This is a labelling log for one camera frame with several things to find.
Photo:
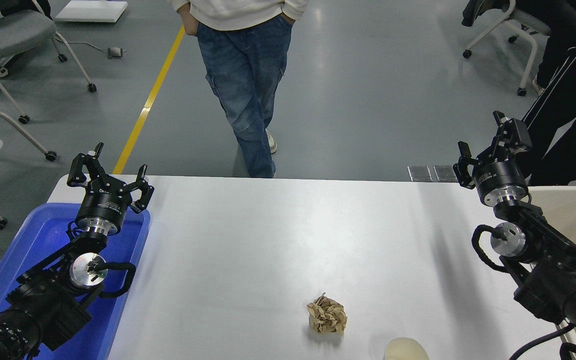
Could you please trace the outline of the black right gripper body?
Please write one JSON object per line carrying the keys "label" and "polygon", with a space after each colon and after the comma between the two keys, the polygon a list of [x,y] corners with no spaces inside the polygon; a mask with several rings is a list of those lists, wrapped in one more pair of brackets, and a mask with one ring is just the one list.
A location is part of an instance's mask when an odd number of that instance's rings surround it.
{"label": "black right gripper body", "polygon": [[525,177],[513,159],[474,167],[473,180],[481,201],[521,200],[528,196]]}

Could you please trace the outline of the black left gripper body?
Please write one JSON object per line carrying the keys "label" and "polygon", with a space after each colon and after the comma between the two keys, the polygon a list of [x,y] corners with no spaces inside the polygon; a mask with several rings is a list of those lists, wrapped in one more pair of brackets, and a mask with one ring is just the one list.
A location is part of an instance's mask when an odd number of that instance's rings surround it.
{"label": "black left gripper body", "polygon": [[121,227],[131,202],[131,195],[121,190],[124,186],[123,181],[89,181],[76,216],[77,225],[83,227],[86,219],[99,218]]}

